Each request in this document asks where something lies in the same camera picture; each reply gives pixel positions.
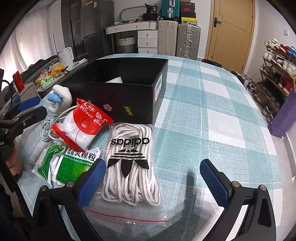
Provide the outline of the person's left hand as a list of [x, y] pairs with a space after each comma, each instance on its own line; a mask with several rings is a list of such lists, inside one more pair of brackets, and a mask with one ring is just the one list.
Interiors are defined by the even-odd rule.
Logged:
[[21, 173], [23, 166], [16, 147], [13, 148], [12, 154], [6, 159], [5, 163], [13, 176]]

